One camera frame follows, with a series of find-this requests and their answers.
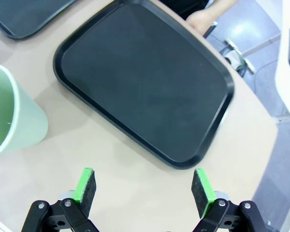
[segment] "green cup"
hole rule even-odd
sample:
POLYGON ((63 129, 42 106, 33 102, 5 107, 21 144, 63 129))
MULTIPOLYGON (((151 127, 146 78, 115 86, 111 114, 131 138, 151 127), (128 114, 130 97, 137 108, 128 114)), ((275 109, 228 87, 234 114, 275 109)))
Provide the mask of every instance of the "green cup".
POLYGON ((0 65, 0 154, 40 142, 47 130, 44 111, 0 65))

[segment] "person's arm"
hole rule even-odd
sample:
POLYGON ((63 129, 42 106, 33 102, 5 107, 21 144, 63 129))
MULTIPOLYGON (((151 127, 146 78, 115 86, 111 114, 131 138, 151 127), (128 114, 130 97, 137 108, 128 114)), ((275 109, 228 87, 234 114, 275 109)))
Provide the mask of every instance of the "person's arm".
POLYGON ((204 35, 211 24, 237 1, 238 0, 215 0, 208 8, 192 13, 186 21, 201 35, 204 35))

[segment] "tray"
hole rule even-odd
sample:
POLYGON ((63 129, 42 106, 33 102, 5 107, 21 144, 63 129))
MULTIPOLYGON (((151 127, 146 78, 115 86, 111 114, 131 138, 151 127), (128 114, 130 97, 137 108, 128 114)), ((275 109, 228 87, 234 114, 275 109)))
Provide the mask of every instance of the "tray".
POLYGON ((76 0, 0 0, 0 29, 7 37, 33 35, 76 0))
POLYGON ((147 0, 103 8, 59 46, 53 68, 69 91, 178 169, 203 158, 233 96, 225 66, 147 0))

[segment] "bolt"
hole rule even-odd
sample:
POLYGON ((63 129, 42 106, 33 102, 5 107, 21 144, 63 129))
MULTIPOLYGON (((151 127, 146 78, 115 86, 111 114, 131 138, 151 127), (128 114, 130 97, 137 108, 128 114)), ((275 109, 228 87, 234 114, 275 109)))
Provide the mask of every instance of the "bolt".
POLYGON ((244 204, 244 207, 245 207, 246 209, 250 209, 251 206, 250 206, 249 203, 245 203, 245 204, 244 204))
POLYGON ((40 204, 38 205, 38 208, 39 208, 39 209, 43 209, 44 206, 45 206, 44 203, 40 203, 40 204))
POLYGON ((226 203, 225 203, 223 200, 220 200, 220 201, 218 202, 218 204, 219 204, 220 206, 225 206, 225 205, 226 205, 226 203))
POLYGON ((69 206, 71 206, 71 202, 70 202, 70 201, 66 201, 66 202, 64 203, 64 205, 65 205, 66 207, 69 207, 69 206))

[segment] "gray floor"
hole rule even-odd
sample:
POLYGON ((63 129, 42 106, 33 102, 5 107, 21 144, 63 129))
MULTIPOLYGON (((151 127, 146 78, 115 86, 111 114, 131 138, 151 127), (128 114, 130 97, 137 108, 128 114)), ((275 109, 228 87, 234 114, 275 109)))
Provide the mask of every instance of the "gray floor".
MULTIPOLYGON (((218 20, 217 28, 207 39, 220 51, 225 46, 223 41, 230 38, 244 52, 278 33, 277 26, 254 0, 239 0, 218 20)), ((257 73, 247 72, 244 76, 272 116, 287 112, 274 82, 279 43, 248 56, 257 73)), ((290 123, 278 125, 276 145, 254 201, 263 219, 280 229, 290 208, 290 123)))

